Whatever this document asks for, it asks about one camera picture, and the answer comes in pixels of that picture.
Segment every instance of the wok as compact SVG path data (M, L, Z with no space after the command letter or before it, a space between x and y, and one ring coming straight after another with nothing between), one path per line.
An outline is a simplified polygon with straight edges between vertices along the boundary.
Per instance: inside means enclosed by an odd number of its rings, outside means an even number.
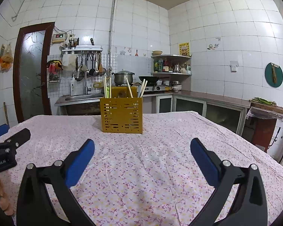
M158 81L158 77L156 76L139 76L138 77L141 81L145 79L148 83L156 83Z

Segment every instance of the yellow poster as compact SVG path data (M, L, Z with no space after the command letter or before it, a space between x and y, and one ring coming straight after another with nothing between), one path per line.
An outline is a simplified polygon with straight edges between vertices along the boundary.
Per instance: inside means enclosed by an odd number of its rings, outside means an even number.
M179 55L190 56L190 43L181 43L179 44Z

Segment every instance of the silver screw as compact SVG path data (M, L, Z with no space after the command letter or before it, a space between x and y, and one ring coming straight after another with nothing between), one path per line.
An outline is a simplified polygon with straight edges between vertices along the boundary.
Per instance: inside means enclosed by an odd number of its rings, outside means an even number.
M55 163L54 163L54 165L55 165L56 167L60 167L60 166L62 166L62 164L63 164L63 162L62 162L61 160L57 160L57 161L55 161Z
M257 170L257 169L258 169L257 165L255 165L255 164L251 164L251 168L252 168L253 170Z
M33 169L33 164L32 163L29 163L27 166L26 166L27 169Z
M228 160L223 161L222 164L223 164L225 167L229 167L229 166L231 165L231 163L230 163Z

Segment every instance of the metal kettle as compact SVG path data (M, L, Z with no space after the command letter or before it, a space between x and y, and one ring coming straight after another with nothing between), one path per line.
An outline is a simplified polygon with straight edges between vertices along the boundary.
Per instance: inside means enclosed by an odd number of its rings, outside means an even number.
M180 65L179 65L179 64L175 64L175 65L174 65L173 72L175 72L175 73L180 73L180 69L181 69Z

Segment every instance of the pink tablecloth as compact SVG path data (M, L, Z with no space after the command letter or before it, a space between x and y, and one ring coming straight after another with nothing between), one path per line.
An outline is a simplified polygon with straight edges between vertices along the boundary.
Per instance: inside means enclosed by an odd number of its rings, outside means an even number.
M189 150L190 141L198 137L221 160L242 167L258 165L269 224L283 209L283 167L194 112L144 114L142 135L103 133L100 116L37 116L11 128L0 141L24 127L31 139L17 150L18 165L0 174L15 208L28 163L52 165L91 138L94 157L72 192L97 226L188 225L213 192ZM236 189L218 219L226 216ZM49 193L63 218L52 188Z

